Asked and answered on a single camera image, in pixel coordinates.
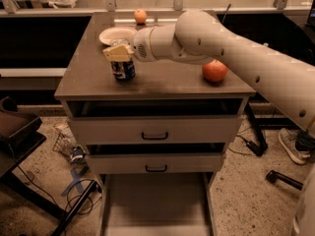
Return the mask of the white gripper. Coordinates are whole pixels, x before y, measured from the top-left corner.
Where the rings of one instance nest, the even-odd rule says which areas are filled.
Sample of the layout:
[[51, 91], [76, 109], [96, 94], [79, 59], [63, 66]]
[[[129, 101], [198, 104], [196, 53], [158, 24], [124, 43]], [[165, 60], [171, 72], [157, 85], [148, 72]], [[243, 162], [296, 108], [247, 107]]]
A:
[[103, 49], [102, 53], [110, 62], [130, 61], [133, 54], [141, 62], [173, 60], [179, 55], [175, 25], [139, 29], [132, 38], [131, 46], [118, 44]]

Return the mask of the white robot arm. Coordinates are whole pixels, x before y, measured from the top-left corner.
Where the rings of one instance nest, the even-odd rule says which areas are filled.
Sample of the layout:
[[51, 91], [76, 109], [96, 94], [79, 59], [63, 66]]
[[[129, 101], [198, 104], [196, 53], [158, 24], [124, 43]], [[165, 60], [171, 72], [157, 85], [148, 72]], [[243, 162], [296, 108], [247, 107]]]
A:
[[315, 136], [314, 67], [235, 34], [214, 15], [192, 10], [164, 26], [109, 28], [99, 41], [107, 46], [106, 59], [115, 62], [169, 59], [204, 65], [218, 60], [301, 130]]

